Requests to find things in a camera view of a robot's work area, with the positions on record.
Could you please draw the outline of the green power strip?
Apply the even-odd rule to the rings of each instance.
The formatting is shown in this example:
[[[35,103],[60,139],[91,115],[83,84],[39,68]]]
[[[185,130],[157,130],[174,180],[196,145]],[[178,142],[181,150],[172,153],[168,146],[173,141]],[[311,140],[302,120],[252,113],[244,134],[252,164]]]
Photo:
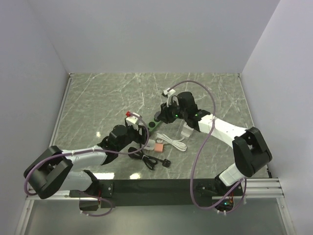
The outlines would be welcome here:
[[[149,134],[151,135],[157,128],[162,124],[162,121],[158,119],[161,111],[157,111],[154,115],[154,118],[148,123]]]

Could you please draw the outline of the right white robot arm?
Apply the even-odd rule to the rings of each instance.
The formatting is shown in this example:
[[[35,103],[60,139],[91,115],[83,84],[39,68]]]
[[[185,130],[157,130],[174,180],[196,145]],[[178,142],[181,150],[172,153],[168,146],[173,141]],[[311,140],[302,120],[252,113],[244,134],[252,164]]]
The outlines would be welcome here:
[[[210,133],[232,148],[234,163],[215,177],[211,189],[214,194],[228,194],[237,181],[252,177],[272,160],[272,154],[258,128],[238,127],[199,109],[191,92],[175,95],[174,90],[164,90],[162,95],[167,101],[161,105],[157,120],[169,124],[182,119],[187,127],[185,134],[193,130]]]

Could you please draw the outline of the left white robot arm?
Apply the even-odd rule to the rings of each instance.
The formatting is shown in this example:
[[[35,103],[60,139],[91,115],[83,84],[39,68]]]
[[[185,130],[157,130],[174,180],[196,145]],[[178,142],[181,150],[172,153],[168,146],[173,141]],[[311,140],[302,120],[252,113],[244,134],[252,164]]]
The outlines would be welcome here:
[[[24,172],[24,191],[47,199],[58,191],[74,190],[87,197],[99,196],[100,181],[87,168],[113,162],[130,143],[146,146],[149,129],[144,125],[117,125],[99,144],[85,149],[46,149]]]

